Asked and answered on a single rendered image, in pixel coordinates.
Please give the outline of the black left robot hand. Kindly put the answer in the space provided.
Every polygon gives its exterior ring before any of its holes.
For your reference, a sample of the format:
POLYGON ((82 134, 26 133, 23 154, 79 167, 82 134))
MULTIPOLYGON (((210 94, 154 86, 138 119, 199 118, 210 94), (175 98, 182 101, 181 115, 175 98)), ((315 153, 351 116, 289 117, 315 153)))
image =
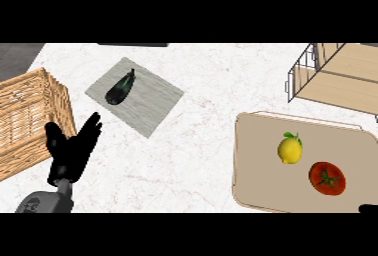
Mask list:
POLYGON ((48 183, 58 185, 61 179, 76 183, 82 178, 91 154, 101 135, 103 123, 98 112, 89 117, 76 136, 67 137, 55 122, 45 125, 48 136, 46 147, 54 157, 48 183))

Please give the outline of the red tomato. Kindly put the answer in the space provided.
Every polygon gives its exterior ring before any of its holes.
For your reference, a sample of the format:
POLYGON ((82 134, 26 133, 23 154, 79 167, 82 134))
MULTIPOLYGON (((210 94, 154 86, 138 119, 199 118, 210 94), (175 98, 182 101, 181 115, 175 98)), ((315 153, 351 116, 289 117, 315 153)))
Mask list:
POLYGON ((309 171, 314 188, 324 195, 339 196, 346 190, 346 176, 342 169, 330 162, 317 162, 309 171))

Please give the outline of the beige tray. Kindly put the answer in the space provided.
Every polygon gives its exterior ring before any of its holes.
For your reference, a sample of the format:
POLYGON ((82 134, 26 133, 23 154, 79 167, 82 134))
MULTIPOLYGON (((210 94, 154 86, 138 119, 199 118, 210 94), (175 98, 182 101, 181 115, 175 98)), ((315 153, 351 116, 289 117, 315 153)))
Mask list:
POLYGON ((378 205, 378 138, 365 130, 286 117, 243 113, 235 123, 234 197, 253 208, 283 212, 357 212, 378 205), (302 159, 286 164, 278 156, 284 134, 305 144, 302 159), (309 179, 312 165, 328 162, 346 177, 346 190, 326 195, 309 179))

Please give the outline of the wicker basket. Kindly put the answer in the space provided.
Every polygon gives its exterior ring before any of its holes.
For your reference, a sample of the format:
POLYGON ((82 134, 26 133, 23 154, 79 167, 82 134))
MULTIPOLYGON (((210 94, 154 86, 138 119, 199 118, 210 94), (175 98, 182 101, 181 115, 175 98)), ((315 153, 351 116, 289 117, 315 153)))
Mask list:
POLYGON ((77 134, 69 88, 45 68, 0 82, 0 181, 51 157, 45 125, 77 134))

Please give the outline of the grey placemat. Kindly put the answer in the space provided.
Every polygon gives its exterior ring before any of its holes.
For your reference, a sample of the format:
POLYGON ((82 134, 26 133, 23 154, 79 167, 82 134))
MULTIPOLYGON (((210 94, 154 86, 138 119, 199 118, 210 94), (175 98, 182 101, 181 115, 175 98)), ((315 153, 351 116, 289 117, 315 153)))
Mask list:
POLYGON ((86 94, 150 138, 185 92, 129 58, 123 58, 89 87, 86 94), (119 105, 111 105, 106 95, 131 71, 137 75, 131 93, 119 105))

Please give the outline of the dark eggplant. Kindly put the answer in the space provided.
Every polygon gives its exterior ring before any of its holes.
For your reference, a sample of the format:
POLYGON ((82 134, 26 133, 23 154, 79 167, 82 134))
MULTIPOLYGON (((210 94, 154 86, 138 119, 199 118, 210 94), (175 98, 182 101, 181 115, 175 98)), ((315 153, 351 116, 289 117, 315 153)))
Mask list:
POLYGON ((137 75, 135 70, 126 74, 122 80, 116 83, 106 95, 106 100, 111 105, 119 105, 132 91, 137 75))

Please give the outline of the yellow lemon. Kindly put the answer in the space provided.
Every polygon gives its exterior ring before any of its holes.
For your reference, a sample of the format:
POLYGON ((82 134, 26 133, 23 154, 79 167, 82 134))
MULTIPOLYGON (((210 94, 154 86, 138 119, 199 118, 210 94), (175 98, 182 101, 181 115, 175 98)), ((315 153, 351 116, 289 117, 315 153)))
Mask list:
POLYGON ((278 146, 278 156, 284 164, 296 164, 302 159, 303 143, 299 135, 284 133, 284 140, 278 146))

